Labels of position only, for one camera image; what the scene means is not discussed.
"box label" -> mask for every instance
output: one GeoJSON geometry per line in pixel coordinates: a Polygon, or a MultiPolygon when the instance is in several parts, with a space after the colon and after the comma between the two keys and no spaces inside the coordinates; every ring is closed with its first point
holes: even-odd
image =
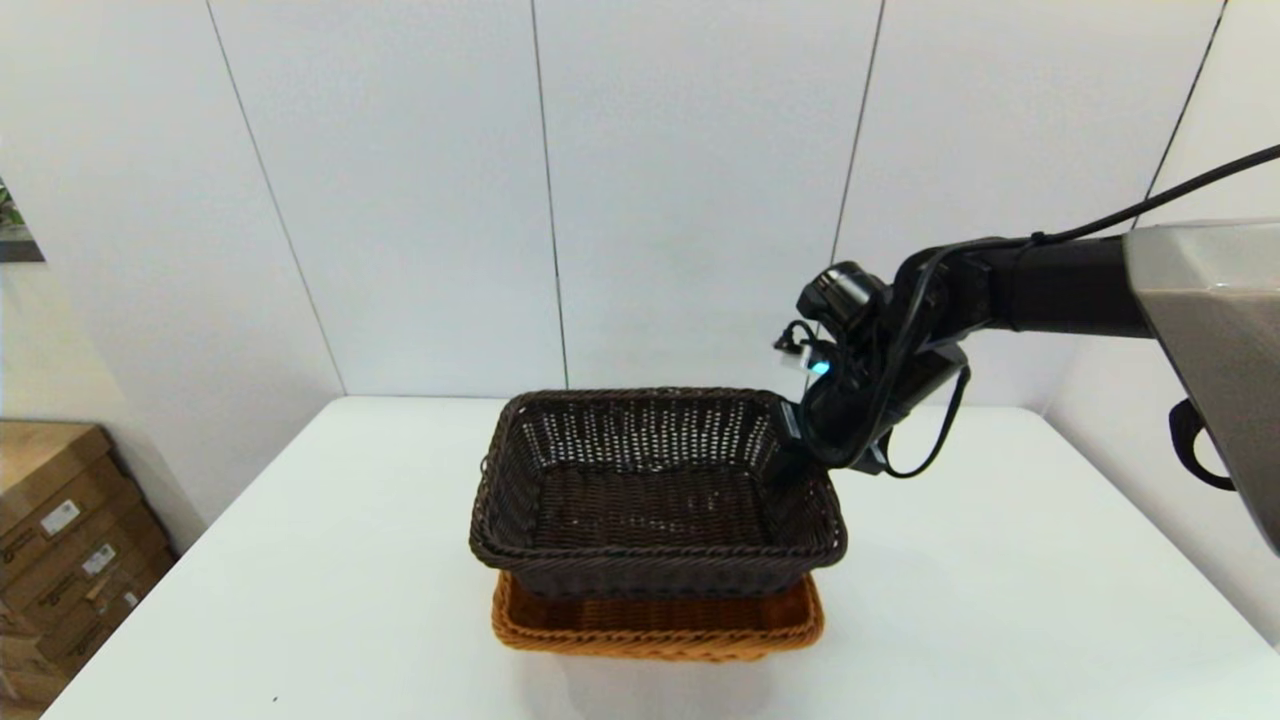
{"type": "Polygon", "coordinates": [[[93,555],[88,556],[88,560],[81,564],[81,568],[92,578],[110,565],[113,560],[115,560],[115,548],[111,547],[111,543],[105,542],[102,547],[93,551],[93,555]]]}
{"type": "Polygon", "coordinates": [[[70,525],[76,518],[79,518],[79,506],[76,505],[74,500],[68,500],[55,507],[52,512],[45,515],[40,521],[40,527],[45,528],[45,534],[52,537],[67,525],[70,525]]]}

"black arm segment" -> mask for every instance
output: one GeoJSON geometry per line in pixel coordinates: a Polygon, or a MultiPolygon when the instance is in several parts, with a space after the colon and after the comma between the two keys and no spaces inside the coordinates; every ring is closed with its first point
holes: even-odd
{"type": "Polygon", "coordinates": [[[1123,236],[969,258],[988,268],[988,328],[1153,337],[1129,288],[1123,236]]]}

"wicker basket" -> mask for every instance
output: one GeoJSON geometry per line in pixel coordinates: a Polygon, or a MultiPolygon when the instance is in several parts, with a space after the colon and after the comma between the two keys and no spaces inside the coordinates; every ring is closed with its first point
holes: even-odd
{"type": "Polygon", "coordinates": [[[805,575],[781,594],[721,600],[547,600],[500,573],[493,632],[516,650],[726,662],[809,647],[822,603],[805,575]]]}
{"type": "Polygon", "coordinates": [[[549,598],[780,593],[846,546],[826,470],[763,480],[781,401],[699,388],[516,397],[486,457],[471,550],[549,598]]]}

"white wall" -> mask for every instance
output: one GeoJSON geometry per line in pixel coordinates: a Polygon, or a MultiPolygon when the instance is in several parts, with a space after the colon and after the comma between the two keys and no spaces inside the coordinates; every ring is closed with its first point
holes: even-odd
{"type": "Polygon", "coordinates": [[[218,0],[353,395],[563,387],[529,0],[218,0]]]}
{"type": "MultiPolygon", "coordinates": [[[[1142,199],[1219,0],[891,0],[838,259],[1075,227],[1142,199]]],[[[1076,341],[965,342],[968,400],[1042,410],[1076,341]]]]}
{"type": "Polygon", "coordinates": [[[97,423],[179,551],[207,524],[196,512],[49,266],[0,265],[0,415],[97,423]]]}
{"type": "MultiPolygon", "coordinates": [[[[1231,0],[1156,191],[1280,142],[1280,4],[1231,0]]],[[[1142,224],[1280,215],[1280,165],[1187,196],[1142,224]]],[[[1151,341],[1093,338],[1073,363],[1048,419],[1280,647],[1280,559],[1236,496],[1178,462],[1169,409],[1187,397],[1151,341]]]]}
{"type": "Polygon", "coordinates": [[[0,174],[212,520],[342,395],[197,0],[12,0],[0,174]]]}
{"type": "Polygon", "coordinates": [[[797,396],[879,4],[536,5],[570,386],[797,396]]]}

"cardboard box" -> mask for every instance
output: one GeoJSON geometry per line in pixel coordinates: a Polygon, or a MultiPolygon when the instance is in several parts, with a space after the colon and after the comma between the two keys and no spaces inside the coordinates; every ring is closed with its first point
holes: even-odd
{"type": "Polygon", "coordinates": [[[132,480],[120,474],[104,455],[83,473],[58,488],[13,529],[0,536],[0,574],[14,578],[29,568],[55,542],[79,527],[90,514],[118,493],[128,492],[132,480]]]}
{"type": "Polygon", "coordinates": [[[4,720],[40,720],[46,710],[49,706],[42,702],[0,700],[0,717],[4,720]]]}
{"type": "Polygon", "coordinates": [[[41,634],[54,630],[76,601],[86,597],[97,579],[140,542],[145,544],[155,536],[163,538],[164,530],[140,500],[136,488],[116,496],[26,573],[0,588],[0,626],[4,628],[0,632],[41,634]]]}
{"type": "Polygon", "coordinates": [[[99,626],[110,635],[172,566],[173,556],[163,538],[131,552],[88,597],[74,603],[52,632],[0,637],[0,669],[74,676],[101,644],[96,642],[99,626]]]}
{"type": "Polygon", "coordinates": [[[110,448],[96,425],[0,421],[0,536],[110,448]]]}
{"type": "Polygon", "coordinates": [[[26,702],[54,702],[67,688],[68,680],[36,673],[0,670],[0,691],[8,700],[26,702]]]}

